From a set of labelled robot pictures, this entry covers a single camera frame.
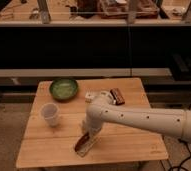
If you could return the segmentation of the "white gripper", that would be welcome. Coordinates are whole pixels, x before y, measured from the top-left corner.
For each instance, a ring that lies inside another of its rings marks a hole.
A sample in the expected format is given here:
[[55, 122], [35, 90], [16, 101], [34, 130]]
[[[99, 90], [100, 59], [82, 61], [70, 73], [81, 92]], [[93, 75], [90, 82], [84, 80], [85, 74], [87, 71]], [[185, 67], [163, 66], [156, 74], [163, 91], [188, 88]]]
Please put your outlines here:
[[95, 136], [97, 135], [103, 127], [103, 122], [86, 116], [82, 120], [82, 133], [89, 133], [90, 136]]

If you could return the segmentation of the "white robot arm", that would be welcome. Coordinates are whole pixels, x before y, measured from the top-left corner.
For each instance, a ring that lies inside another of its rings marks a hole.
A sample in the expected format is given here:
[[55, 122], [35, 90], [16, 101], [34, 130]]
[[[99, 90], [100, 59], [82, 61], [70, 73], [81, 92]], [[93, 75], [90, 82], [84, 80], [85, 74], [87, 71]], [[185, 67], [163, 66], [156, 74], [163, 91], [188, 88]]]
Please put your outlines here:
[[102, 129], [105, 122], [191, 142], [191, 110], [116, 106], [111, 93], [101, 91], [92, 96], [86, 108], [83, 129], [93, 137]]

